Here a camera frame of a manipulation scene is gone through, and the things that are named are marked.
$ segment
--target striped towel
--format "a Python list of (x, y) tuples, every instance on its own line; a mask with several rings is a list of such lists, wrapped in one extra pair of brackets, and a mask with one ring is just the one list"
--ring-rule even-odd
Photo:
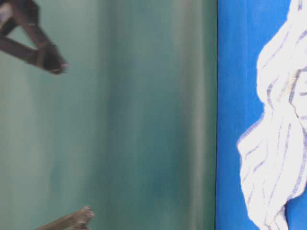
[(260, 120), (239, 139), (241, 187), (261, 230), (287, 230), (284, 205), (307, 182), (307, 0), (292, 0), (287, 21), (257, 62)]

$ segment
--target blue surface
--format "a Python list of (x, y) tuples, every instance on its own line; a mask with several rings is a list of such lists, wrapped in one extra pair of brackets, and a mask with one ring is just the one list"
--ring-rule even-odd
[[(239, 136), (263, 111), (256, 93), (256, 63), (263, 46), (286, 20), (290, 0), (218, 2), (218, 137), (216, 230), (256, 230), (239, 179)], [(286, 213), (291, 230), (306, 229), (307, 194)]]

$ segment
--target blurry object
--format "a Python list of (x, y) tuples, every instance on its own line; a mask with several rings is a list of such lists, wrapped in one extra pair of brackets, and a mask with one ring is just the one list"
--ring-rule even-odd
[[(53, 74), (61, 74), (67, 63), (38, 24), (39, 7), (32, 0), (0, 0), (0, 50)], [(18, 25), (37, 50), (7, 38)]]
[(35, 230), (88, 230), (89, 228), (87, 225), (93, 216), (94, 213), (91, 209), (89, 207), (84, 207)]

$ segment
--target white towel with blue stripes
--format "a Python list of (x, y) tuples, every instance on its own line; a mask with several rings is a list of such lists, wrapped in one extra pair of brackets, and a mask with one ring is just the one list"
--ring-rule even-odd
[(261, 230), (287, 230), (284, 205), (307, 182), (307, 0), (292, 0), (287, 21), (257, 62), (260, 120), (239, 139), (241, 187)]

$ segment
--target white cloth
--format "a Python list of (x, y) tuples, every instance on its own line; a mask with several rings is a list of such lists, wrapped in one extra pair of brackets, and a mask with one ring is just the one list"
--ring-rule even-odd
[(287, 21), (257, 63), (261, 119), (239, 139), (241, 187), (261, 230), (287, 230), (284, 205), (307, 181), (307, 0), (292, 0)]

